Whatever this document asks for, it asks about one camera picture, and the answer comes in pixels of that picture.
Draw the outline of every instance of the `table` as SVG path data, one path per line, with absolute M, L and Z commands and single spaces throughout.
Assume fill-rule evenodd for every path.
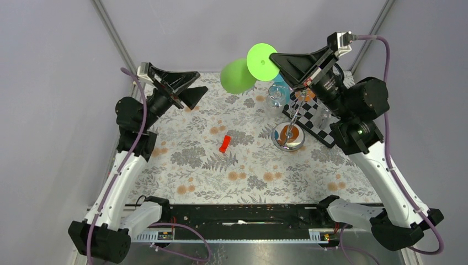
M 346 82 L 353 82 L 349 72 Z M 171 107 L 150 129 L 159 136 L 152 156 L 130 192 L 171 203 L 316 203 L 335 194 L 350 202 L 380 202 L 362 171 L 338 147 L 327 148 L 306 133 L 296 152 L 276 148 L 272 128 L 289 120 L 264 111 L 271 82 L 228 94 L 219 73 L 201 73 L 193 86 L 209 89 L 194 110 Z M 145 87 L 151 94 L 152 87 Z M 226 153 L 219 147 L 232 137 Z

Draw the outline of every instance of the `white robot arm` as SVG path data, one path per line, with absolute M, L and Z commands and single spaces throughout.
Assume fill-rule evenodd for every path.
M 155 87 L 153 94 L 146 98 L 146 106 L 132 97 L 118 101 L 115 112 L 120 138 L 110 177 L 84 220 L 73 221 L 68 228 L 68 234 L 80 254 L 114 263 L 125 258 L 135 236 L 168 215 L 165 211 L 169 204 L 167 199 L 149 197 L 130 216 L 121 220 L 125 201 L 156 143 L 157 134 L 149 132 L 148 128 L 172 105 L 183 109 L 184 103 L 190 109 L 195 108 L 208 91 L 206 87 L 189 88 L 200 76 L 198 72 L 168 72 L 143 62 L 137 75 Z
M 400 250 L 419 241 L 423 231 L 441 222 L 443 215 L 415 195 L 385 153 L 384 137 L 373 121 L 390 108 L 386 83 L 368 77 L 346 88 L 332 71 L 339 57 L 348 53 L 350 44 L 358 39 L 351 32 L 334 33 L 327 38 L 328 45 L 317 52 L 271 54 L 270 59 L 290 87 L 297 91 L 309 88 L 340 119 L 330 125 L 333 139 L 364 172 L 384 205 L 367 207 L 331 196 L 319 207 L 326 210 L 331 220 L 370 231 L 387 249 Z M 386 159 L 390 159 L 392 168 Z

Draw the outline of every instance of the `black and white checkerboard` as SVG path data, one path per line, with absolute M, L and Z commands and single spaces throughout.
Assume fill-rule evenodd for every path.
M 353 76 L 351 75 L 351 72 L 347 72 L 347 71 L 344 72 L 343 83 L 348 88 L 354 85 L 354 79 L 353 79 Z M 293 117 L 293 114 L 291 113 L 289 108 L 291 108 L 290 105 L 294 107 L 293 104 L 295 100 L 296 100 L 296 97 L 294 93 L 292 93 L 291 101 L 286 106 L 284 106 L 284 109 L 283 109 L 283 114 L 285 114 L 286 116 L 290 118 Z M 330 135 L 330 132 L 331 132 L 330 127 L 327 126 L 324 130 L 320 130 L 317 127 L 314 127 L 312 124 L 312 121 L 311 121 L 312 117 L 318 108 L 317 103 L 314 100 L 311 100 L 309 102 L 304 103 L 304 106 L 302 108 L 304 110 L 303 111 L 301 110 L 299 113 L 300 114 L 302 113 L 303 115 L 297 119 L 296 123 L 305 131 L 310 133 L 313 137 L 317 138 L 317 140 L 323 143 L 325 146 L 327 146 L 328 148 L 332 148 L 335 145 L 335 141 L 333 140 L 333 137 Z M 331 117 L 331 119 L 332 120 L 330 124 L 338 121 L 338 119 L 335 117 Z

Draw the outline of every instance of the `gray wall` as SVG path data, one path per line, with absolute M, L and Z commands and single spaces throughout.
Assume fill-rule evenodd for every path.
M 103 0 L 135 60 L 168 70 L 219 71 L 256 43 L 307 53 L 327 36 L 367 34 L 385 0 Z M 340 65 L 350 67 L 361 44 Z
M 390 42 L 391 152 L 414 191 L 445 220 L 442 255 L 424 264 L 466 264 L 468 2 L 398 1 L 379 34 Z M 382 77 L 385 49 L 372 44 L 358 76 Z M 418 244 L 434 250 L 427 231 Z
M 90 1 L 3 1 L 0 25 L 0 263 L 66 264 L 130 80 Z

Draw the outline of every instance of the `metal floor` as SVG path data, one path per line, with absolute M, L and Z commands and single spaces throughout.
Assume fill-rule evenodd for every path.
M 366 232 L 348 231 L 343 235 L 344 245 L 362 248 L 374 255 L 381 265 L 404 264 L 400 251 L 391 252 L 380 246 L 371 234 Z M 216 243 L 210 244 L 213 251 L 212 259 L 206 265 L 302 265 L 302 264 L 349 264 L 341 249 L 315 250 L 318 245 L 282 244 L 282 243 Z M 167 248 L 191 256 L 206 257 L 206 249 L 202 243 L 173 243 Z M 348 256 L 354 264 L 366 265 L 375 262 L 355 251 L 348 250 Z M 203 264 L 186 258 L 155 252 L 147 243 L 133 243 L 127 258 L 121 263 L 125 265 L 192 265 Z

